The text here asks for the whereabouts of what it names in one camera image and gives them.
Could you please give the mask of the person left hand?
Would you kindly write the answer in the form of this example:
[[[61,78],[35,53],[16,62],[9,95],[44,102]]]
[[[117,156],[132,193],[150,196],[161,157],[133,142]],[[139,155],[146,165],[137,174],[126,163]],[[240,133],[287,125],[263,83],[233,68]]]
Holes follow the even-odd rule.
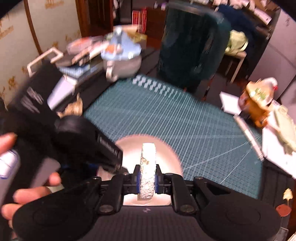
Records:
[[[16,142],[17,135],[15,133],[7,133],[1,135],[1,154],[11,149]],[[10,229],[13,229],[12,219],[15,212],[23,205],[51,194],[51,190],[48,188],[56,187],[61,184],[60,175],[57,172],[52,173],[45,186],[39,186],[36,188],[18,189],[13,195],[14,203],[8,203],[1,207],[1,215],[8,221]]]

